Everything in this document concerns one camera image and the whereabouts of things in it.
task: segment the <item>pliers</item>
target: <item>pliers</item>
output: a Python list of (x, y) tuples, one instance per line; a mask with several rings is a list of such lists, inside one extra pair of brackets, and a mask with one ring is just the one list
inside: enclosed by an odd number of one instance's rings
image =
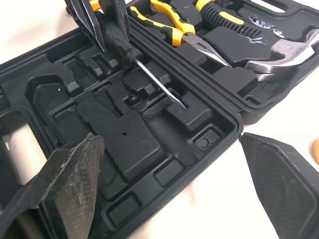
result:
[(131, 6), (129, 8), (130, 15), (143, 26), (155, 28), (161, 33), (165, 34), (168, 42), (172, 46), (180, 46), (183, 42), (187, 42), (195, 47), (198, 51), (204, 53), (210, 59), (224, 66), (230, 66), (230, 64), (210, 44), (195, 35), (195, 27), (183, 21), (175, 9), (169, 4), (159, 0), (150, 0), (150, 3), (152, 11), (163, 13), (168, 16), (174, 23), (175, 27), (167, 26), (165, 24), (148, 19), (147, 17), (143, 16), (135, 6)]

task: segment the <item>tool case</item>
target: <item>tool case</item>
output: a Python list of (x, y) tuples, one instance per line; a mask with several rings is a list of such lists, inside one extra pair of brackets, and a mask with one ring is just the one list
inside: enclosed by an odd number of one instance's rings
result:
[[(211, 30), (192, 1), (166, 2), (210, 41)], [(218, 2), (277, 26), (289, 40), (304, 41), (309, 30), (319, 28), (319, 11), (292, 0), (274, 3), (286, 12), (249, 0)], [(152, 13), (148, 0), (129, 5), (172, 25)], [(110, 53), (100, 52), (80, 29), (2, 66), (1, 135), (24, 119), (47, 158), (90, 132), (104, 138), (92, 239), (128, 237), (236, 141), (243, 125), (256, 123), (319, 64), (317, 45), (314, 56), (280, 80), (258, 82), (243, 61), (221, 68), (190, 45), (174, 48), (158, 32), (130, 21), (131, 42), (143, 52), (143, 63), (188, 109), (172, 104), (138, 68), (124, 69)], [(22, 185), (3, 142), (0, 154), (4, 210)]]

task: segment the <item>black screwdriver handle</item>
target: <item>black screwdriver handle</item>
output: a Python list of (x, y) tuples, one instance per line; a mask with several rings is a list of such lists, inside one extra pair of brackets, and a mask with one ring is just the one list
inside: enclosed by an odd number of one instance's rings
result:
[(104, 16), (99, 11), (96, 11), (95, 15), (99, 21), (107, 50), (115, 55), (123, 65), (128, 67), (135, 65), (137, 60), (141, 61), (143, 58), (142, 52), (131, 45), (117, 24), (103, 20)]
[(223, 9), (212, 0), (208, 2), (207, 0), (199, 0), (196, 8), (200, 11), (204, 22), (210, 28), (224, 26), (251, 39), (264, 37), (265, 44), (269, 46), (273, 46), (280, 40), (272, 29), (256, 26), (249, 18), (241, 17), (235, 11)]

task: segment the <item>hammer head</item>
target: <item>hammer head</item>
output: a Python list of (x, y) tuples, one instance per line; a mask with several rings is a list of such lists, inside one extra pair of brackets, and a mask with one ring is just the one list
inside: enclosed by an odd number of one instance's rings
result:
[[(285, 73), (314, 55), (313, 46), (317, 43), (319, 43), (319, 29), (311, 30), (304, 43), (281, 39), (272, 46), (272, 50), (283, 55), (283, 59), (277, 61), (249, 61), (246, 68), (270, 75)], [(274, 77), (268, 78), (266, 76), (262, 79), (262, 81), (271, 81)]]

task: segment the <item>claw hammer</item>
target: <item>claw hammer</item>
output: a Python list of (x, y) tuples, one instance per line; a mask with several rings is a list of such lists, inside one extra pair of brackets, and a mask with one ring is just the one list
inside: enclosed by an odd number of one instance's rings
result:
[(255, 26), (249, 18), (240, 17), (235, 11), (221, 8), (215, 0), (198, 0), (196, 8), (208, 26), (225, 26), (251, 39), (265, 38), (266, 45), (282, 55), (283, 59), (275, 61), (248, 61), (245, 67), (257, 72), (259, 81), (277, 80), (277, 76), (304, 63), (315, 54), (313, 47), (319, 43), (319, 29), (312, 29), (305, 42), (293, 42), (279, 38), (271, 29)]

